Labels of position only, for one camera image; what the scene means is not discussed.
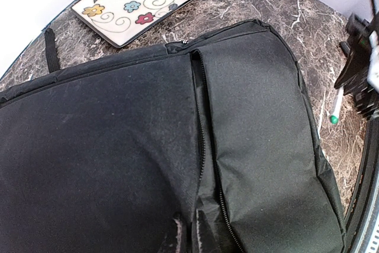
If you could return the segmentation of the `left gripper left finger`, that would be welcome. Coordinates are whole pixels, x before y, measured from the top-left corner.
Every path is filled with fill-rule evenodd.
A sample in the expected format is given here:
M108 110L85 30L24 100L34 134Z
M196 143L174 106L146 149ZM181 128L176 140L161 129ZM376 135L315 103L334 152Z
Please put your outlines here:
M168 229L158 253L187 252L187 224L180 213L175 213L169 222Z

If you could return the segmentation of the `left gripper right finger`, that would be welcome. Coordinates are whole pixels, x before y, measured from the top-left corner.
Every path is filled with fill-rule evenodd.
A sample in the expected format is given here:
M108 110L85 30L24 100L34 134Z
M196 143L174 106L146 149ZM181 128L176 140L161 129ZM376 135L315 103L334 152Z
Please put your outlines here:
M194 252L221 252L204 212L198 209L194 213Z

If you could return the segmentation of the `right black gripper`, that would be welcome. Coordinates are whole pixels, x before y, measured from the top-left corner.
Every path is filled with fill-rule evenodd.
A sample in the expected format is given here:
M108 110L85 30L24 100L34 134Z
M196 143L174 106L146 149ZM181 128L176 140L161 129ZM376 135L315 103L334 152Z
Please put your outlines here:
M339 43L346 63L335 81L334 88L343 87L344 95L353 97L354 107L366 120L378 117L378 92L368 81L371 45L369 36L372 23L351 14L345 26L347 41Z

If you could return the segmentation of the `black student bag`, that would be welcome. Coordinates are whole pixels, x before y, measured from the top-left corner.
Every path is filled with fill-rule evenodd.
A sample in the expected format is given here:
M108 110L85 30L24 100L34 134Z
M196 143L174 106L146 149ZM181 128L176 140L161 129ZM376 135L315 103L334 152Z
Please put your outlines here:
M221 252L342 252L298 62L247 20L1 92L1 251L158 252L202 210Z

